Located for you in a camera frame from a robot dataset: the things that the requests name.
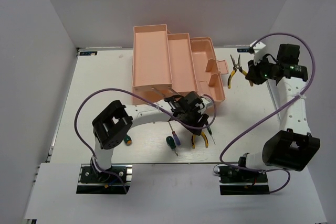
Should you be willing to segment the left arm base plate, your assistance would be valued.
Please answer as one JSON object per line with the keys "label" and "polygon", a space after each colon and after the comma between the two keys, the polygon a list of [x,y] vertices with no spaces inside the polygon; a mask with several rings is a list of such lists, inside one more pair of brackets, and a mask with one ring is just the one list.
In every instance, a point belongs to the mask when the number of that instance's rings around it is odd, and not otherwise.
{"label": "left arm base plate", "polygon": [[126,191],[115,175],[99,173],[91,165],[82,164],[76,194],[125,195],[131,185],[132,165],[113,165],[109,171],[121,177]]}

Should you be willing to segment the black green precision screwdriver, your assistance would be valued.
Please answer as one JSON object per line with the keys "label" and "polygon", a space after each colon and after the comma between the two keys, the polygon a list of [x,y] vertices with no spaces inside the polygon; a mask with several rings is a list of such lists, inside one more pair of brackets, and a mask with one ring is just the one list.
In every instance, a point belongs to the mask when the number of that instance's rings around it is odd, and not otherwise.
{"label": "black green precision screwdriver", "polygon": [[211,136],[211,139],[212,139],[212,141],[213,141],[213,143],[215,145],[216,142],[215,142],[215,139],[213,137],[213,132],[212,132],[212,130],[211,130],[211,128],[209,126],[207,127],[207,131],[208,131],[209,135]]}

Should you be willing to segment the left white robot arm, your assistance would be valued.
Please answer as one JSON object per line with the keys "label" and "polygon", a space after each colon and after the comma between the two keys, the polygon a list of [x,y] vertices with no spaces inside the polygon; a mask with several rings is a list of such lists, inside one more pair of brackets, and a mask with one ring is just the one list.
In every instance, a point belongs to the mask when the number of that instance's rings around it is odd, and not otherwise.
{"label": "left white robot arm", "polygon": [[177,121],[191,133],[201,135],[209,118],[206,111],[213,106],[215,102],[210,96],[194,91],[186,96],[173,95],[140,105],[124,105],[119,100],[111,102],[92,121],[96,141],[93,176],[101,182],[110,178],[114,148],[123,142],[130,129],[149,123]]}

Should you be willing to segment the small yellow pliers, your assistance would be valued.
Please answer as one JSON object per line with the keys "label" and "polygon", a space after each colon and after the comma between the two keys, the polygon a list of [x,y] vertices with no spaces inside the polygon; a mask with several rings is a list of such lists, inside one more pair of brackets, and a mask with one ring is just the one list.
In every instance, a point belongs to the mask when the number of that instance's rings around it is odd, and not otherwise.
{"label": "small yellow pliers", "polygon": [[227,87],[230,89],[231,88],[231,82],[232,82],[232,78],[233,76],[236,74],[237,71],[239,71],[240,73],[242,73],[244,76],[247,76],[247,72],[245,70],[242,69],[241,66],[241,61],[240,61],[240,55],[238,56],[238,61],[236,62],[235,59],[233,58],[232,55],[230,55],[232,64],[233,64],[233,70],[230,73],[228,80],[227,80]]}

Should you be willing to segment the pink plastic toolbox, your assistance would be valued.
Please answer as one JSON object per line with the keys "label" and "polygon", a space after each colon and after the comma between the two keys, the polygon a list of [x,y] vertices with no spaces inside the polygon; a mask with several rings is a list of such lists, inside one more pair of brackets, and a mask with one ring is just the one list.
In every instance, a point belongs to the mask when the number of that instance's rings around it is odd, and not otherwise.
{"label": "pink plastic toolbox", "polygon": [[217,60],[212,39],[172,34],[166,24],[135,26],[133,34],[132,92],[151,102],[174,91],[211,96],[219,105],[225,100],[222,75],[225,60]]}

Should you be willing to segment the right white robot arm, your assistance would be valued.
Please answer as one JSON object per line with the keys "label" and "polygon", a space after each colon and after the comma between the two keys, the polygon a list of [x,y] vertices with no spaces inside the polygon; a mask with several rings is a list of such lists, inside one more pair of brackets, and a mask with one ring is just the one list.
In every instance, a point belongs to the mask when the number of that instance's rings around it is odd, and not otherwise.
{"label": "right white robot arm", "polygon": [[255,50],[248,62],[246,79],[256,85],[275,81],[279,93],[279,131],[263,146],[262,151],[244,154],[237,168],[238,177],[247,182],[256,170],[288,169],[302,171],[320,148],[320,140],[312,136],[306,115],[304,91],[308,86],[308,71],[299,65],[300,47],[281,44],[272,62],[268,54]]}

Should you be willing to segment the yellow long nose pliers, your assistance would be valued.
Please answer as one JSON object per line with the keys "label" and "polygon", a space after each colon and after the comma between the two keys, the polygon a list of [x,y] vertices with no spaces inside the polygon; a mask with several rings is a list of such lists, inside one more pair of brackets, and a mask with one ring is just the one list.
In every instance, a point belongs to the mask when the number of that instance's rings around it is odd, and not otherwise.
{"label": "yellow long nose pliers", "polygon": [[[208,148],[209,146],[209,142],[208,142],[208,138],[206,136],[206,134],[204,132],[201,132],[200,136],[202,137],[202,139],[204,140],[205,143],[205,147]],[[196,139],[197,139],[197,135],[193,134],[191,137],[191,145],[192,145],[192,149],[196,148]]]}

